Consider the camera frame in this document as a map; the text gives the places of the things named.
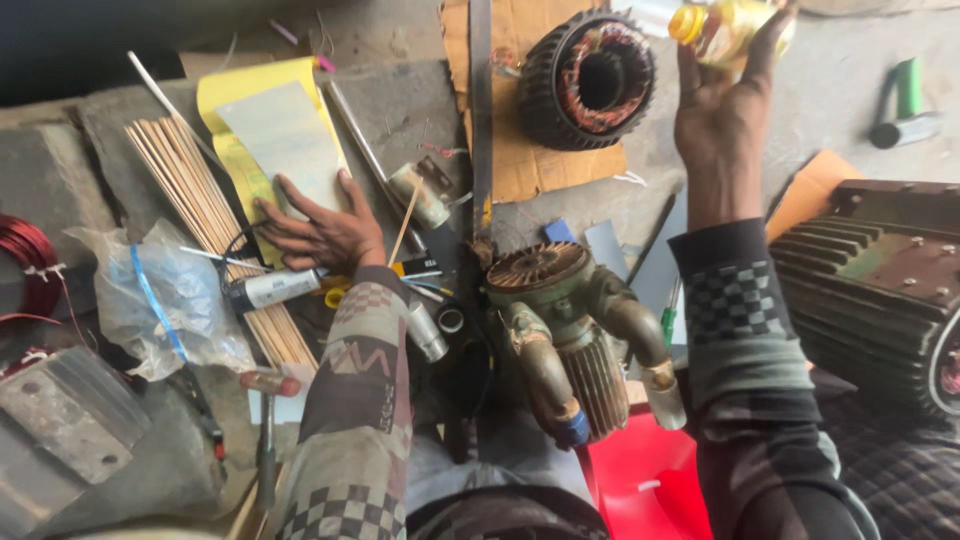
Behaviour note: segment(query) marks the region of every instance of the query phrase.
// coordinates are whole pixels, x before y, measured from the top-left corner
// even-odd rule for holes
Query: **sleeve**
[[[289,485],[277,496],[277,540],[405,535],[409,295],[385,266],[357,270],[307,393]]]
[[[710,526],[731,538],[878,538],[838,479],[763,221],[677,236],[697,468]]]

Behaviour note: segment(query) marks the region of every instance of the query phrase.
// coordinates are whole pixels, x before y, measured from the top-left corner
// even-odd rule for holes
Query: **wrist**
[[[690,175],[687,189],[689,232],[763,215],[758,175]]]
[[[357,268],[361,266],[384,266],[387,264],[387,254],[383,246],[361,246],[360,256],[356,259]]]

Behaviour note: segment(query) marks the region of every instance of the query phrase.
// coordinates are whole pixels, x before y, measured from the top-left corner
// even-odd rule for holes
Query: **oil bottle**
[[[670,19],[670,36],[693,47],[699,63],[728,71],[743,71],[756,31],[777,12],[757,0],[719,0],[709,6],[683,6]],[[777,42],[777,58],[796,32],[792,20]]]

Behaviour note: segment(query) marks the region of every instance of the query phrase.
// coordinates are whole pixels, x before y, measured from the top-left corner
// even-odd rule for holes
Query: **person's right hand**
[[[674,139],[687,172],[690,232],[763,215],[760,161],[773,94],[777,42],[795,8],[757,31],[743,77],[697,64],[678,46],[680,107]]]
[[[352,276],[359,266],[386,263],[383,232],[363,191],[346,170],[340,169],[337,178],[353,204],[351,213],[320,207],[283,175],[276,175],[276,183],[290,205],[310,221],[289,217],[264,199],[254,200],[267,214],[267,223],[258,232],[284,252],[281,260],[287,268],[300,271],[322,266]]]

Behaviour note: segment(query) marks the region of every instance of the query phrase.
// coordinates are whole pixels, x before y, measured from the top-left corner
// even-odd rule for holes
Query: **green screwdriver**
[[[663,309],[660,316],[660,325],[663,327],[663,341],[666,343],[667,353],[673,344],[673,321],[677,318],[677,302],[680,300],[680,276],[673,281],[673,290],[670,291],[670,302]]]

